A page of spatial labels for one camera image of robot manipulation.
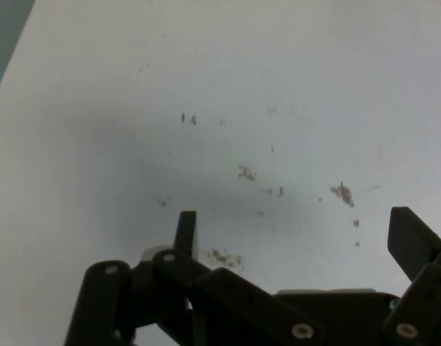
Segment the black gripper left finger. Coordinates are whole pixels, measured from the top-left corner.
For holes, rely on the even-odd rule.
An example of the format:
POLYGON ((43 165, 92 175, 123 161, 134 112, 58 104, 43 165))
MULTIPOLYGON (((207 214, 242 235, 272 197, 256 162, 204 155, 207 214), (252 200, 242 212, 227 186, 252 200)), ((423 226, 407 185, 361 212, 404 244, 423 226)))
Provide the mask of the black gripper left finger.
POLYGON ((84 274, 67 345, 132 345, 155 324, 179 345, 324 345, 323 328, 225 268, 195 257, 197 214, 182 212, 174 244, 131 267, 98 262, 84 274))

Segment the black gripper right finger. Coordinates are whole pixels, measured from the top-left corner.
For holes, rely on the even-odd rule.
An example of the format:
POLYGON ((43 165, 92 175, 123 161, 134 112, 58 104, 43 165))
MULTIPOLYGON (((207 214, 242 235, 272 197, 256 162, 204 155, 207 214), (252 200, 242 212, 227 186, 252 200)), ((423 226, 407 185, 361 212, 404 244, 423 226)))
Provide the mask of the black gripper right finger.
POLYGON ((411 284, 383 322, 390 345, 441 345, 441 238, 410 208, 394 207, 388 251, 411 284))

